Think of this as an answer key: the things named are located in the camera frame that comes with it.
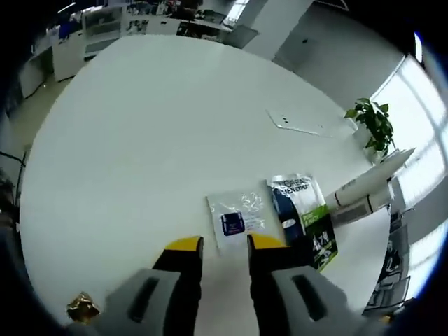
green leaves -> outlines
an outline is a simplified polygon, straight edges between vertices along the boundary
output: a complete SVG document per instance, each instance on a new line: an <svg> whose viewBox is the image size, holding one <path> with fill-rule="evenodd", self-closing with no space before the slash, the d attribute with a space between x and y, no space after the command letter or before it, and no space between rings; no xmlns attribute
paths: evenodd
<svg viewBox="0 0 448 336"><path fill-rule="evenodd" d="M345 113L344 118L355 118L358 115L357 110L351 109Z"/></svg>
<svg viewBox="0 0 448 336"><path fill-rule="evenodd" d="M387 155L389 145L393 143L393 127L389 119L389 104L379 105L368 98L360 98L355 103L355 109L346 112L345 118L354 118L357 122L365 124L372 136L365 145Z"/></svg>

floor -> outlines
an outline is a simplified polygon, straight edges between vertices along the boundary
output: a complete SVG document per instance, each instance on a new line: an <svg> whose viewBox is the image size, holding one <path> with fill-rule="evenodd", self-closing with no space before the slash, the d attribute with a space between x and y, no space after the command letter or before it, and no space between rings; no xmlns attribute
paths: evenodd
<svg viewBox="0 0 448 336"><path fill-rule="evenodd" d="M51 106L70 82L71 79L67 79L58 83L54 77L49 77L32 96L26 98L22 105L11 114L10 123L13 131L17 140L25 148L32 146Z"/></svg>

potted plant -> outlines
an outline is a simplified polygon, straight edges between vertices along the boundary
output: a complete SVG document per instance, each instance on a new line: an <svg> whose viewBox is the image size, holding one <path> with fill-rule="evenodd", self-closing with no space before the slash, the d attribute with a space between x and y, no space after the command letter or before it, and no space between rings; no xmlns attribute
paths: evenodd
<svg viewBox="0 0 448 336"><path fill-rule="evenodd" d="M379 105L368 98L360 98L355 108L348 110L344 118L356 121L358 130L355 139L365 149L367 157L372 163L377 163L389 152L389 145L393 143L393 127L389 121L389 105Z"/></svg>

crumpled wrapper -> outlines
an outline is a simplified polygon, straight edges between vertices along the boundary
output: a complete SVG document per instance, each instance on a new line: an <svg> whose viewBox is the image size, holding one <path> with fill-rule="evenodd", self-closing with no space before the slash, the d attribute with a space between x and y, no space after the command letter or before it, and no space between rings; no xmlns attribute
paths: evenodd
<svg viewBox="0 0 448 336"><path fill-rule="evenodd" d="M67 315L75 322L89 324L99 314L98 306L85 292L81 292L75 300L67 305Z"/></svg>

white table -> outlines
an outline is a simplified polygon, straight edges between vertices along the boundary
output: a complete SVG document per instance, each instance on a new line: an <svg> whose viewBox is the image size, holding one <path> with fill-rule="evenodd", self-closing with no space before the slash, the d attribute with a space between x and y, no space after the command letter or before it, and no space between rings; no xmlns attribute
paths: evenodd
<svg viewBox="0 0 448 336"><path fill-rule="evenodd" d="M350 134L279 129L266 109L344 114L293 73L199 39L125 37L82 68L37 134L22 189L24 257L50 313L68 323L81 291L104 307L166 244L202 235L197 335L257 335L247 256L218 257L205 196L290 172L312 172L326 194L369 167ZM339 255L323 273L358 312L388 235L386 211L336 229Z"/></svg>

